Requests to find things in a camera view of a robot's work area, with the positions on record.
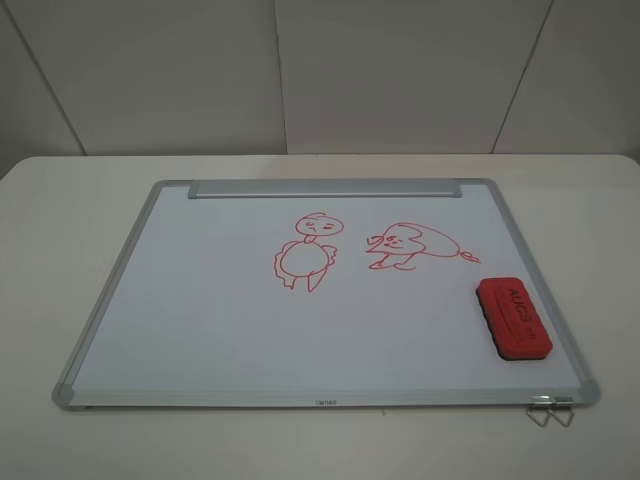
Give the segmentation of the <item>metal hanging clip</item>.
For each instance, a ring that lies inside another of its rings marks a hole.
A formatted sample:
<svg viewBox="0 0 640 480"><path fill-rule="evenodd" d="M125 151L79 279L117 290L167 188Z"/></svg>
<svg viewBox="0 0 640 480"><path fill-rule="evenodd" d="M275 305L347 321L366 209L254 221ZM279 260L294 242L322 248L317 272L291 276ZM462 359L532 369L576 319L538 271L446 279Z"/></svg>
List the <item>metal hanging clip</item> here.
<svg viewBox="0 0 640 480"><path fill-rule="evenodd" d="M564 428L569 428L574 420L574 401L571 396L556 396L551 400L548 414Z"/></svg>
<svg viewBox="0 0 640 480"><path fill-rule="evenodd" d="M533 396L525 413L533 423L541 428L545 428L551 419L551 409L553 405L554 399L551 396Z"/></svg>

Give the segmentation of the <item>red whiteboard eraser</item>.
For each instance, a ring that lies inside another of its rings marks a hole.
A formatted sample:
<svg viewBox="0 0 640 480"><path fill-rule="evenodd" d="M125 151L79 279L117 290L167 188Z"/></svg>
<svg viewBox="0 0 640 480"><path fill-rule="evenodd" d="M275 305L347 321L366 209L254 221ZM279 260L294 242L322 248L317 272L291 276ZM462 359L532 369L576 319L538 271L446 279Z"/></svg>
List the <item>red whiteboard eraser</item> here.
<svg viewBox="0 0 640 480"><path fill-rule="evenodd" d="M503 360L538 361L549 355L553 343L520 279L482 279L476 296L497 353Z"/></svg>

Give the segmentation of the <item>right metal hanging clip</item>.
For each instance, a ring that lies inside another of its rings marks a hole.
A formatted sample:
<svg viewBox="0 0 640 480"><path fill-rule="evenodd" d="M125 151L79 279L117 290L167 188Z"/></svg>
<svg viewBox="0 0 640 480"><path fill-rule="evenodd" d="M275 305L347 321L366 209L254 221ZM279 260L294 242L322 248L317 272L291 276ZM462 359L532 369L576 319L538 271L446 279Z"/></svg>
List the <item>right metal hanging clip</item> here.
<svg viewBox="0 0 640 480"><path fill-rule="evenodd" d="M571 396L556 396L551 400L548 414L564 428L569 428L574 420L574 401Z"/></svg>

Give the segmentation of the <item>grey marker tray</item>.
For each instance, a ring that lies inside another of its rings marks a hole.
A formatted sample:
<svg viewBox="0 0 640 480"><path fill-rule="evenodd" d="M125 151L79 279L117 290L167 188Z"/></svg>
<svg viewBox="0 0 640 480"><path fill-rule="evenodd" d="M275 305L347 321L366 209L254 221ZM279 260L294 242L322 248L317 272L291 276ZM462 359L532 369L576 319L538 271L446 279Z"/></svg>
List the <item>grey marker tray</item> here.
<svg viewBox="0 0 640 480"><path fill-rule="evenodd" d="M189 199L218 198L460 198L452 179L256 179L197 180Z"/></svg>

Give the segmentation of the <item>left metal hanging clip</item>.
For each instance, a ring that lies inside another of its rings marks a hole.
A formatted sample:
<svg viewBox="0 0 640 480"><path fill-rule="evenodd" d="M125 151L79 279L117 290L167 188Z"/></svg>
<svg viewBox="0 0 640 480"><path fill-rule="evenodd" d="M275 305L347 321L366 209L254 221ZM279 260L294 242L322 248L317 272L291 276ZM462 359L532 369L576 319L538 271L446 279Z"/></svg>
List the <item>left metal hanging clip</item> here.
<svg viewBox="0 0 640 480"><path fill-rule="evenodd" d="M533 396L525 413L533 423L541 428L545 428L551 419L551 409L553 405L554 399L551 396Z"/></svg>

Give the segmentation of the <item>white whiteboard with aluminium frame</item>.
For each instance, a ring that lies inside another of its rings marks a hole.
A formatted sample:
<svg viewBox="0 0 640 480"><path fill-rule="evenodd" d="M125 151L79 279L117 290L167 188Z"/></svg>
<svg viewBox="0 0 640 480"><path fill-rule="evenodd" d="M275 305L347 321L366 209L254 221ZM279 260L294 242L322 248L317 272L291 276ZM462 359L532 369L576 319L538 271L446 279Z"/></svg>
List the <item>white whiteboard with aluminium frame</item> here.
<svg viewBox="0 0 640 480"><path fill-rule="evenodd" d="M497 184L460 198L189 199L155 183L56 383L65 409L596 403ZM520 279L553 349L497 353L476 289Z"/></svg>

